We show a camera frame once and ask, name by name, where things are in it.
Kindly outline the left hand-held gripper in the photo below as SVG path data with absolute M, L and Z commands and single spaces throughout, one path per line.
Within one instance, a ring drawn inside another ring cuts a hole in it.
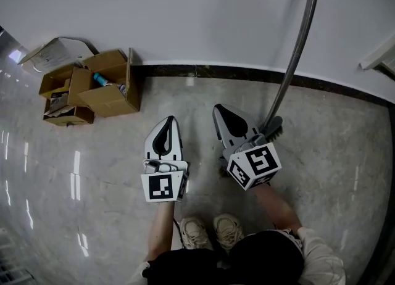
M 174 116 L 161 120 L 144 142 L 147 158 L 141 175 L 147 202 L 178 202 L 185 193 L 189 162 L 182 161 L 182 141 Z

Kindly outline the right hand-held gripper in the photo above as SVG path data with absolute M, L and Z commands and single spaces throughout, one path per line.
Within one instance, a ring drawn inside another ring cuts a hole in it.
M 236 107 L 216 104 L 213 119 L 224 150 L 222 160 L 227 175 L 245 191 L 269 182 L 282 169 L 272 142 L 258 132 L 255 120 Z

